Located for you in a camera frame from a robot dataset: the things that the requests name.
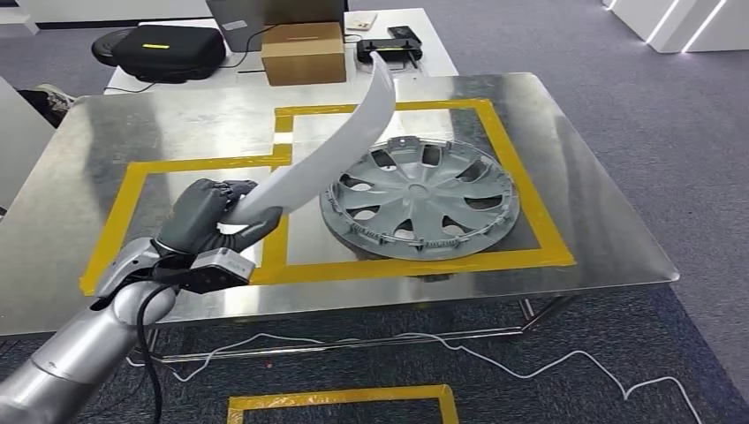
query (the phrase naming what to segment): white curved plastic part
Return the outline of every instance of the white curved plastic part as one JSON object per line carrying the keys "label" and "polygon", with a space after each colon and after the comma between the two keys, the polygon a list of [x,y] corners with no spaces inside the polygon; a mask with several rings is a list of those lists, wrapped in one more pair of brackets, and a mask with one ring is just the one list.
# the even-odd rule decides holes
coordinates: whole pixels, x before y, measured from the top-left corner
{"label": "white curved plastic part", "polygon": [[348,120],[304,160],[279,168],[260,182],[224,223],[247,224],[267,208],[284,214],[301,208],[358,161],[388,127],[396,108],[396,89],[387,64],[377,53],[369,89]]}

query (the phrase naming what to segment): laptop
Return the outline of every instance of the laptop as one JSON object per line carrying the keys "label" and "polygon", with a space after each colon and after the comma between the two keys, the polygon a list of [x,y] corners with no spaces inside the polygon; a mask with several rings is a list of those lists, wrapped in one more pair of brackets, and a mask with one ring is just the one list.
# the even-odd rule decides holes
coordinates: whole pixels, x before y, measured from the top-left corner
{"label": "laptop", "polygon": [[266,25],[339,22],[343,31],[347,0],[206,0],[233,52],[259,51],[262,37],[247,40]]}

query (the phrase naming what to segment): cardboard box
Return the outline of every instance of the cardboard box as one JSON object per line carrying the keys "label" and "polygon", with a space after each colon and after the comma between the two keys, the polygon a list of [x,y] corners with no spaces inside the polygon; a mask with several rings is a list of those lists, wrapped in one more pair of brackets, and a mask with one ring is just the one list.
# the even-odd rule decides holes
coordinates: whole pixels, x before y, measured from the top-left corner
{"label": "cardboard box", "polygon": [[277,26],[262,35],[261,59],[271,86],[346,81],[338,22]]}

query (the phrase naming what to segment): white wall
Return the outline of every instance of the white wall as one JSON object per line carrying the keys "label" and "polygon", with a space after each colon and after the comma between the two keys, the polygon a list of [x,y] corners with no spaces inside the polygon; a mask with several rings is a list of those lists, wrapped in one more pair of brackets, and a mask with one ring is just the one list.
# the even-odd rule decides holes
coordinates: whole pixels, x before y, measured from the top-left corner
{"label": "white wall", "polygon": [[749,49],[749,1],[728,0],[689,51],[741,49]]}
{"label": "white wall", "polygon": [[720,0],[680,0],[650,45],[660,53],[681,51],[719,2]]}
{"label": "white wall", "polygon": [[37,23],[210,16],[205,0],[16,0],[16,2]]}
{"label": "white wall", "polygon": [[8,209],[55,129],[3,78],[0,104],[0,206]]}
{"label": "white wall", "polygon": [[672,3],[673,0],[619,0],[613,12],[645,40]]}

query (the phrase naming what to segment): black cable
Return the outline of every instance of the black cable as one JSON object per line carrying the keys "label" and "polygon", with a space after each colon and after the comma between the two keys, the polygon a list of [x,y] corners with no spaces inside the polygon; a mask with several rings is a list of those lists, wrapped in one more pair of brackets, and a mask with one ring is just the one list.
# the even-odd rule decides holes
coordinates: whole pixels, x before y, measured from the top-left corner
{"label": "black cable", "polygon": [[163,395],[162,385],[159,382],[159,375],[156,373],[154,367],[154,360],[151,359],[151,351],[148,349],[148,341],[146,340],[146,326],[143,324],[143,318],[146,316],[146,308],[159,293],[171,289],[174,285],[163,285],[156,290],[150,292],[143,303],[138,308],[138,315],[135,319],[135,329],[138,332],[138,343],[140,350],[143,352],[143,367],[146,369],[146,374],[151,379],[151,386],[154,389],[154,424],[159,424],[162,420],[162,408],[163,408]]}
{"label": "black cable", "polygon": [[126,92],[126,93],[135,93],[135,94],[137,94],[137,93],[143,93],[144,91],[146,91],[146,90],[148,90],[149,88],[151,88],[151,87],[155,86],[156,84],[158,84],[158,83],[159,83],[160,81],[154,81],[154,82],[152,82],[152,83],[148,84],[148,85],[146,86],[146,88],[143,88],[143,89],[141,89],[141,90],[137,90],[137,91],[136,91],[136,90],[125,90],[124,88],[117,88],[117,87],[106,87],[106,88],[104,88],[104,89],[105,89],[105,90],[117,90],[117,91],[124,91],[124,92]]}
{"label": "black cable", "polygon": [[345,40],[345,38],[346,38],[346,37],[359,37],[359,39],[358,39],[357,41],[355,41],[355,42],[360,42],[360,41],[364,40],[364,37],[363,37],[363,36],[361,36],[361,34],[345,34],[345,35],[344,35],[344,42],[345,42],[346,44],[353,44],[353,43],[355,43],[355,42],[347,42],[347,41]]}
{"label": "black cable", "polygon": [[102,415],[104,413],[107,413],[107,412],[115,409],[116,407],[120,406],[126,400],[132,398],[135,395],[135,393],[138,393],[138,391],[140,390],[140,388],[143,387],[143,383],[144,382],[146,382],[146,373],[145,372],[140,375],[140,381],[138,382],[138,385],[136,385],[135,389],[133,389],[130,393],[122,396],[120,399],[118,399],[117,401],[115,401],[111,405],[103,407],[102,409],[100,409],[99,411],[96,411],[95,413],[90,413],[90,414],[87,414],[84,417],[81,417],[81,418],[77,419],[76,421],[73,422],[73,424],[81,424],[83,421],[90,420],[90,419],[92,419],[92,418],[94,418],[96,416]]}
{"label": "black cable", "polygon": [[247,59],[247,53],[249,53],[249,52],[250,52],[250,42],[251,42],[251,41],[253,40],[253,38],[255,38],[255,36],[257,36],[257,35],[260,35],[260,34],[262,34],[262,33],[265,33],[265,32],[267,32],[267,31],[270,31],[271,29],[273,29],[273,28],[275,28],[275,27],[278,27],[279,25],[281,25],[281,24],[275,24],[275,25],[273,25],[273,26],[269,26],[269,27],[267,27],[267,28],[265,28],[265,29],[262,29],[262,30],[260,30],[260,31],[258,31],[258,32],[256,32],[256,33],[254,33],[254,34],[250,35],[250,36],[249,36],[249,37],[247,38],[247,43],[245,44],[245,54],[244,54],[244,55],[242,55],[242,58],[241,58],[241,59],[239,59],[239,62],[237,62],[237,63],[233,64],[232,66],[219,66],[219,67],[220,67],[220,68],[222,68],[222,69],[231,69],[231,68],[236,68],[237,66],[240,66],[240,65],[242,64],[242,62],[244,62],[244,61],[245,61],[245,59]]}
{"label": "black cable", "polygon": [[408,58],[411,60],[411,64],[413,65],[413,69],[419,69],[419,65],[416,64],[416,59],[413,57],[413,54],[410,51],[408,52]]}

